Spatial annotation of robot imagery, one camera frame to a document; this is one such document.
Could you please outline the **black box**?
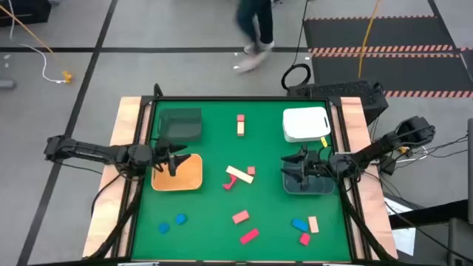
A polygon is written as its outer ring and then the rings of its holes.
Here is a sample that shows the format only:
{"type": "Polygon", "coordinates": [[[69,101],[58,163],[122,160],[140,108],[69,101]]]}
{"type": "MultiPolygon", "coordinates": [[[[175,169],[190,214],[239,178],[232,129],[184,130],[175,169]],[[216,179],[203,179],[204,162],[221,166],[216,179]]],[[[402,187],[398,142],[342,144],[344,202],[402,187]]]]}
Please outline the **black box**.
{"type": "Polygon", "coordinates": [[[13,10],[10,10],[8,0],[0,0],[0,5],[11,12],[24,24],[45,23],[48,21],[51,4],[48,0],[10,0],[13,10]]]}

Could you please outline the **long red block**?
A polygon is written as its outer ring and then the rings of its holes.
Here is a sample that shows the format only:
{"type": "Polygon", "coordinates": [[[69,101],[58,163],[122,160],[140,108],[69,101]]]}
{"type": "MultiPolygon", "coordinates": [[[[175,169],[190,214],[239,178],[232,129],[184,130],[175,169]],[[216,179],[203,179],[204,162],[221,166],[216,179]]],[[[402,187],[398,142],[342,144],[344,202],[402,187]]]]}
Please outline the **long red block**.
{"type": "Polygon", "coordinates": [[[250,241],[252,241],[253,239],[255,239],[257,236],[259,235],[259,229],[258,228],[254,228],[252,230],[250,230],[249,232],[247,232],[246,234],[244,234],[243,236],[240,237],[240,243],[242,245],[246,245],[248,244],[250,241]]]}

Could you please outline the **white paper sheet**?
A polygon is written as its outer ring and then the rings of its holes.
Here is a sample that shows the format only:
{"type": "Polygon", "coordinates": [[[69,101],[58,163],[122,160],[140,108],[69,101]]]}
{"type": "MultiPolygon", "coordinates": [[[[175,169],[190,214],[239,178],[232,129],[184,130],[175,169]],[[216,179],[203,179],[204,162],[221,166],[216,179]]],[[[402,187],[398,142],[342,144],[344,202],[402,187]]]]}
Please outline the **white paper sheet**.
{"type": "MultiPolygon", "coordinates": [[[[406,207],[396,201],[393,201],[387,197],[384,198],[385,205],[387,207],[387,213],[389,215],[402,214],[412,209],[406,207]]],[[[394,229],[393,237],[395,241],[396,249],[402,253],[405,253],[409,256],[413,256],[415,252],[415,228],[404,228],[404,229],[394,229]]]]}

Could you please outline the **grey box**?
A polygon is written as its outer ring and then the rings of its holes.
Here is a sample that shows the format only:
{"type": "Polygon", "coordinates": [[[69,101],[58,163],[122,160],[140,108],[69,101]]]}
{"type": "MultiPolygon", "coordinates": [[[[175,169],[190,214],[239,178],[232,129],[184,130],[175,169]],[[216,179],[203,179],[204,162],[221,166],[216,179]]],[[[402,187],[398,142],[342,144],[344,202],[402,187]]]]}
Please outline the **grey box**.
{"type": "Polygon", "coordinates": [[[450,219],[448,249],[448,266],[473,266],[473,224],[450,219]]]}

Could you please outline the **teal blue plastic bin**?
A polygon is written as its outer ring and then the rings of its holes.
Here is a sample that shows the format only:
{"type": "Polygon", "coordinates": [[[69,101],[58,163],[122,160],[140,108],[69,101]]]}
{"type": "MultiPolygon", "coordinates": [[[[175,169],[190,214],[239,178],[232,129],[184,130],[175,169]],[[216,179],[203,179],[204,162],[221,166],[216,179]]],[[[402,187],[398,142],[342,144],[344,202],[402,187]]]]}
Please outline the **teal blue plastic bin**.
{"type": "Polygon", "coordinates": [[[332,177],[323,170],[314,170],[303,161],[298,163],[282,163],[283,188],[289,194],[325,195],[331,194],[336,188],[332,177]]]}

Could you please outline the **long wooden plank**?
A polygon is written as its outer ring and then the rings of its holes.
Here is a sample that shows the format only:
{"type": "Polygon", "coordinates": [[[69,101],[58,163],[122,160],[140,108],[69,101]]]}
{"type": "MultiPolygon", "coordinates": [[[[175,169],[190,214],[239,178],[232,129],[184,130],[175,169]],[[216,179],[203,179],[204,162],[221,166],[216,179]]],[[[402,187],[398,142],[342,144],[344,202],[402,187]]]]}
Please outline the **long wooden plank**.
{"type": "Polygon", "coordinates": [[[225,170],[228,174],[231,174],[235,176],[236,178],[243,180],[247,183],[252,183],[253,182],[253,176],[246,174],[243,171],[240,171],[237,168],[234,168],[233,166],[228,166],[225,170]]]}

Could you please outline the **person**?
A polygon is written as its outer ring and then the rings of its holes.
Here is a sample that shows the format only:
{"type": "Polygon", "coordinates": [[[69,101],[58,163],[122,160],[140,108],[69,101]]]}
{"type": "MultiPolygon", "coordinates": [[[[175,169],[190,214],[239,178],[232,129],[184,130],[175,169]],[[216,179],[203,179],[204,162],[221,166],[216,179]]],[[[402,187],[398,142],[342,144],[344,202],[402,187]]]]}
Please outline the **person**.
{"type": "Polygon", "coordinates": [[[248,40],[243,52],[247,55],[238,65],[239,72],[257,68],[274,47],[271,0],[239,0],[236,24],[248,40]]]}

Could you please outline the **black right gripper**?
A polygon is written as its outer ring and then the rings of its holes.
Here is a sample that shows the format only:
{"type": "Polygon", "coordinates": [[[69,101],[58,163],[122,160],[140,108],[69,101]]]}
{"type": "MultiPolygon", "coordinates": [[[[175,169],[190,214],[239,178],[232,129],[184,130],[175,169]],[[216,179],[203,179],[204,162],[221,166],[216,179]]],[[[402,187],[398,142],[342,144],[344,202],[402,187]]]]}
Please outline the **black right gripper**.
{"type": "Polygon", "coordinates": [[[325,170],[326,162],[321,158],[324,150],[323,146],[318,150],[309,150],[307,145],[303,145],[296,154],[281,158],[289,163],[302,161],[302,170],[282,168],[282,173],[292,177],[296,182],[302,182],[302,190],[330,190],[330,179],[325,170]]]}

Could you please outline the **long blue block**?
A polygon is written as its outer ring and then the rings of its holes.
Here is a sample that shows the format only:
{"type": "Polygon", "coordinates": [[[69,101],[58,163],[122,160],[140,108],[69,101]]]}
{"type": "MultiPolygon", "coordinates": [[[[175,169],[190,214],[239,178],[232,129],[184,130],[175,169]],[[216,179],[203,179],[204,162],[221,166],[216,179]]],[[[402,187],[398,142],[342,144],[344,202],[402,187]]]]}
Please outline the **long blue block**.
{"type": "Polygon", "coordinates": [[[302,232],[307,233],[309,231],[309,225],[307,222],[305,222],[302,219],[292,219],[291,220],[291,225],[302,232]]]}

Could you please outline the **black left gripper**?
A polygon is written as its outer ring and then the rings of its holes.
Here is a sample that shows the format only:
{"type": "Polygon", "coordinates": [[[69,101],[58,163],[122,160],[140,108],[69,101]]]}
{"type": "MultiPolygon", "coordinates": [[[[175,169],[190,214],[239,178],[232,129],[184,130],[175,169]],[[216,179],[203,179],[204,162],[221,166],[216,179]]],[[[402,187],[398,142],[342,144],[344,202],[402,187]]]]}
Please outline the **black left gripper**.
{"type": "Polygon", "coordinates": [[[171,176],[176,174],[177,167],[191,157],[191,154],[173,153],[187,148],[184,144],[173,144],[165,138],[153,138],[155,145],[152,154],[152,166],[159,172],[164,172],[162,163],[168,164],[168,171],[171,176]]]}

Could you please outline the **black hazard-striped floor mat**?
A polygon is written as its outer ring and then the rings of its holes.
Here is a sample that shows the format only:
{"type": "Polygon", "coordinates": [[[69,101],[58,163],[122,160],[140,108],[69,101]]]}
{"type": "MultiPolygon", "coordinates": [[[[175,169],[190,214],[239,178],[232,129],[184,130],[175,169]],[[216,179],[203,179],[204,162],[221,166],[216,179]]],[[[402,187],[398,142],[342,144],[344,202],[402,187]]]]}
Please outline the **black hazard-striped floor mat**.
{"type": "Polygon", "coordinates": [[[435,16],[308,18],[315,79],[379,82],[391,98],[473,98],[473,74],[435,16]]]}

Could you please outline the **salmon arch block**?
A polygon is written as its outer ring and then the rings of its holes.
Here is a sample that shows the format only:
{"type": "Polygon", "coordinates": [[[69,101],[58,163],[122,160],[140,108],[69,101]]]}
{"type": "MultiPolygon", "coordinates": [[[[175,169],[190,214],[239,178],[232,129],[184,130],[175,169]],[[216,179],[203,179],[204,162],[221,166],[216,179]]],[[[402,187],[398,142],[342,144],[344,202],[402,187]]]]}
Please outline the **salmon arch block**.
{"type": "Polygon", "coordinates": [[[239,213],[237,214],[234,214],[232,216],[232,220],[234,222],[235,225],[241,223],[241,222],[244,222],[245,220],[249,219],[249,213],[247,210],[244,210],[244,211],[240,211],[239,213]]]}

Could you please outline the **dark grey plastic bin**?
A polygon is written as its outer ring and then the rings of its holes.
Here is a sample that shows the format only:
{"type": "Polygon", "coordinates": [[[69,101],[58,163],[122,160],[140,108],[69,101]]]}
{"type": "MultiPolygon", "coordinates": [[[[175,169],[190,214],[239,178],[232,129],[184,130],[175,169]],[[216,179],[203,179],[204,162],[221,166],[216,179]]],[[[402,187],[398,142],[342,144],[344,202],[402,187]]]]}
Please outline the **dark grey plastic bin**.
{"type": "Polygon", "coordinates": [[[202,135],[202,111],[199,108],[169,108],[159,112],[158,134],[171,142],[198,141],[202,135]]]}

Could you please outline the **grey post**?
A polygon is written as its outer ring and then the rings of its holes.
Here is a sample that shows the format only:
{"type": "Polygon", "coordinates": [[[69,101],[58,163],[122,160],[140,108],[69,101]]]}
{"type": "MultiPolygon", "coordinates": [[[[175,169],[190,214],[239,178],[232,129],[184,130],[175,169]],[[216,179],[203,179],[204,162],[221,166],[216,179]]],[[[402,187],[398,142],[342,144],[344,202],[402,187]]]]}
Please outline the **grey post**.
{"type": "Polygon", "coordinates": [[[473,224],[473,118],[468,119],[468,219],[473,224]]]}

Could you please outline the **orange plastic bin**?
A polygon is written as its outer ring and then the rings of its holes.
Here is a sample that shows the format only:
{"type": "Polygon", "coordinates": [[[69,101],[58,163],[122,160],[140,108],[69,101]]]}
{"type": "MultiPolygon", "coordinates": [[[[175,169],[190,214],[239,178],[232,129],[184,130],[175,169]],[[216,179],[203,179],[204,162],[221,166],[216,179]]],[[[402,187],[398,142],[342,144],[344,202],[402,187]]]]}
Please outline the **orange plastic bin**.
{"type": "Polygon", "coordinates": [[[162,164],[163,171],[152,170],[151,185],[155,191],[197,190],[203,183],[203,160],[198,154],[191,156],[177,167],[171,176],[167,163],[162,164]]]}

